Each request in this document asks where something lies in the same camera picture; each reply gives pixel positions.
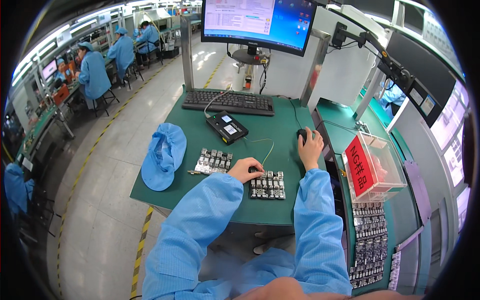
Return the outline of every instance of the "factory floor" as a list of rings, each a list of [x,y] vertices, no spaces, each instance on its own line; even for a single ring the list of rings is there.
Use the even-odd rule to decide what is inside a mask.
[[[225,44],[200,43],[192,39],[193,77],[202,88],[222,60]],[[233,60],[223,61],[209,88],[224,89],[231,83]],[[127,104],[105,131],[83,167],[88,153],[120,107],[144,83],[139,78],[132,89],[114,89],[120,103],[108,108],[89,121],[89,132],[81,143],[67,143],[64,153],[71,161],[64,170],[55,195],[55,212],[66,213],[57,261],[61,219],[55,217],[48,236],[47,266],[52,291],[59,297],[58,276],[62,297],[66,300],[129,299],[132,289],[134,262],[148,205],[129,197],[140,170],[152,133],[167,117],[182,94],[183,70],[181,56],[173,61],[154,62],[142,75],[145,81],[155,75]],[[67,200],[72,194],[67,207]],[[153,212],[145,240],[137,284],[142,294],[144,262],[156,242],[164,217]]]

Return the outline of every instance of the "monitor arm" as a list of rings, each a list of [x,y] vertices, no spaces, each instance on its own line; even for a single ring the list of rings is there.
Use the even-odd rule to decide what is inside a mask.
[[[382,45],[380,45],[377,37],[374,34],[372,34],[370,31],[365,31],[357,36],[343,28],[337,27],[334,34],[334,39],[332,41],[333,45],[335,47],[341,47],[341,43],[345,42],[346,37],[358,42],[359,48],[366,47],[366,42],[372,44],[380,54],[380,56],[377,55],[377,57],[380,59],[378,68],[387,75],[387,78],[390,78],[394,84],[402,89],[405,95],[409,96],[411,86],[415,81],[415,76],[411,75],[410,72],[404,69],[401,64],[390,58],[387,51]]]

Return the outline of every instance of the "philips monitor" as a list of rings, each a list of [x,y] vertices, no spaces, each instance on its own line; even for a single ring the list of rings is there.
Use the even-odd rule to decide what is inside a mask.
[[[305,54],[313,0],[204,0],[202,42],[242,44]]]
[[[47,80],[55,71],[57,70],[57,60],[52,60],[45,68],[42,70],[43,78]]]

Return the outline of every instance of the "pro-bec device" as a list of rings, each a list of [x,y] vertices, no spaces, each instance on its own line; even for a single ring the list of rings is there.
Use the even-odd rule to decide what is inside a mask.
[[[227,145],[233,144],[235,141],[247,136],[248,129],[243,127],[229,113],[222,111],[216,115],[207,118],[207,124],[220,135]]]

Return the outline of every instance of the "computer mouse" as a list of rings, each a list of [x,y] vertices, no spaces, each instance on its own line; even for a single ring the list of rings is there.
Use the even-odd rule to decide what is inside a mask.
[[[298,129],[297,130],[297,140],[299,139],[299,135],[303,138],[303,145],[307,142],[307,131],[305,129]]]

